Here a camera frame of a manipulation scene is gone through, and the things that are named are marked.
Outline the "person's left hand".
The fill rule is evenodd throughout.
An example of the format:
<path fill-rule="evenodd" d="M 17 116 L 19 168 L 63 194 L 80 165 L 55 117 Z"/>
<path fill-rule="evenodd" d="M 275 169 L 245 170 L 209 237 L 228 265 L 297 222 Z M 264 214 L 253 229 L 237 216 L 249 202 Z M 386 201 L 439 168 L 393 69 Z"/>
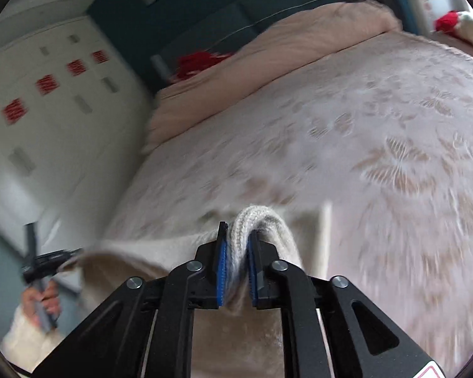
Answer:
<path fill-rule="evenodd" d="M 21 306 L 27 320 L 37 328 L 42 327 L 42 314 L 56 322 L 61 312 L 58 284 L 51 280 L 42 292 L 28 287 L 21 295 Z"/>

